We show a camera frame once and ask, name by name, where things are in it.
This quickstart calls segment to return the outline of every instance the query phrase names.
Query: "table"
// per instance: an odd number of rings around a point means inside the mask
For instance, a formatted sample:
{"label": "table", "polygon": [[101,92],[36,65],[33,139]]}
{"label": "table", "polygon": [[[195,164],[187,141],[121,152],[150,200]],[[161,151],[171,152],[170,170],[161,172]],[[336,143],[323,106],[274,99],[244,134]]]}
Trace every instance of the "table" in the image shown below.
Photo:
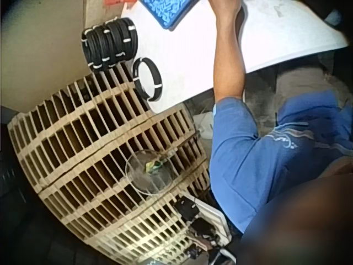
{"label": "table", "polygon": [[[292,0],[245,0],[239,41],[246,72],[348,45],[342,33],[326,25],[308,7]],[[138,32],[136,58],[149,57],[161,72],[163,93],[149,103],[160,113],[213,87],[216,18],[200,0],[174,31],[164,30],[137,2],[129,17]]]}

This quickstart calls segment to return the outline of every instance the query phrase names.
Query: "white cable tie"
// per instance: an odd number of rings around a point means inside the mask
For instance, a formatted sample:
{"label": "white cable tie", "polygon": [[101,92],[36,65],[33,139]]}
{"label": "white cable tie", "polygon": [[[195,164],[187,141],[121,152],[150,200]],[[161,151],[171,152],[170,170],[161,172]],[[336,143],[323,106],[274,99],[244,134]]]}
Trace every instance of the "white cable tie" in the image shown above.
{"label": "white cable tie", "polygon": [[87,29],[84,34],[87,35],[87,33],[89,33],[90,31],[92,31],[93,29]]}
{"label": "white cable tie", "polygon": [[126,55],[124,52],[121,52],[121,53],[119,53],[119,54],[116,54],[115,55],[115,57],[120,57],[120,56],[122,56],[122,55]]}
{"label": "white cable tie", "polygon": [[107,21],[105,22],[105,24],[108,24],[109,22],[113,22],[113,21],[114,21],[114,18],[109,19],[109,20],[107,20]]}

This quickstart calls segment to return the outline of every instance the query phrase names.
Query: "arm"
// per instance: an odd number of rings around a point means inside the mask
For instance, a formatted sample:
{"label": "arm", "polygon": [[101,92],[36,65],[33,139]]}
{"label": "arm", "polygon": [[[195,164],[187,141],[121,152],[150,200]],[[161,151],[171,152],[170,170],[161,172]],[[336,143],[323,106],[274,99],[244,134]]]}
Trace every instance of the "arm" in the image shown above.
{"label": "arm", "polygon": [[210,0],[210,4],[217,20],[213,70],[216,102],[227,97],[242,99],[245,72],[236,38],[236,17],[241,8],[241,0]]}

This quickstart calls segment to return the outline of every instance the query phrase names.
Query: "beige wall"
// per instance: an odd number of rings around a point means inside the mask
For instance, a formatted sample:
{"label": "beige wall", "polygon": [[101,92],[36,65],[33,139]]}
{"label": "beige wall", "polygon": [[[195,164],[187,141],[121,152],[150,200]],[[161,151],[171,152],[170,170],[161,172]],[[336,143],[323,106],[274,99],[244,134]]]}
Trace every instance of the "beige wall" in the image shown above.
{"label": "beige wall", "polygon": [[30,111],[88,74],[83,24],[83,0],[18,1],[1,25],[1,104]]}

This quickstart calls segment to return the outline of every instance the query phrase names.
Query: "blue tray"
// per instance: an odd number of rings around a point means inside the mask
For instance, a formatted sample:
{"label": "blue tray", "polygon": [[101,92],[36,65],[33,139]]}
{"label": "blue tray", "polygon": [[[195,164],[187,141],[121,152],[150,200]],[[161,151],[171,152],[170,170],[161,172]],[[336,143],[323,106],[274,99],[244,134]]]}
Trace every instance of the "blue tray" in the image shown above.
{"label": "blue tray", "polygon": [[163,29],[173,30],[197,0],[140,0]]}

